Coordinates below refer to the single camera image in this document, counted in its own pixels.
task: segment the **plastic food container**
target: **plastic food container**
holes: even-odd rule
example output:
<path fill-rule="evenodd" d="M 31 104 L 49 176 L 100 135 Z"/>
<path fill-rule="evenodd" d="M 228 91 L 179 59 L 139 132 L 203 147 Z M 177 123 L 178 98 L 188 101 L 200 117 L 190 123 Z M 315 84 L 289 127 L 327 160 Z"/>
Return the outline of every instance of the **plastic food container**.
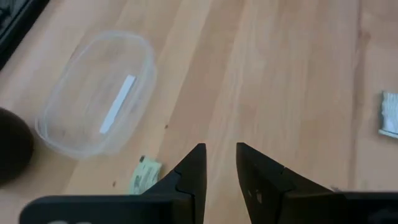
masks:
<path fill-rule="evenodd" d="M 36 131 L 51 149 L 73 158 L 118 152 L 155 83 L 151 46 L 128 32 L 104 32 L 69 61 Z"/>

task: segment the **wooden surface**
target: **wooden surface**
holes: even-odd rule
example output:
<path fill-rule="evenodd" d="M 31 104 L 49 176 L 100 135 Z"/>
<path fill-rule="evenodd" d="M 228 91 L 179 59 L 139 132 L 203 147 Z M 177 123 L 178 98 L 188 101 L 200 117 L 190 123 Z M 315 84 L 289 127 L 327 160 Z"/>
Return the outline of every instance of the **wooden surface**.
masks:
<path fill-rule="evenodd" d="M 74 161 L 37 141 L 0 189 L 0 217 L 49 194 L 124 194 L 141 155 L 164 174 L 208 148 L 205 223 L 249 223 L 235 165 L 244 141 L 325 187 L 398 190 L 398 140 L 379 136 L 398 93 L 395 0 L 52 0 L 0 74 L 0 106 L 32 127 L 77 45 L 129 30 L 155 49 L 157 86 L 114 156 Z"/>

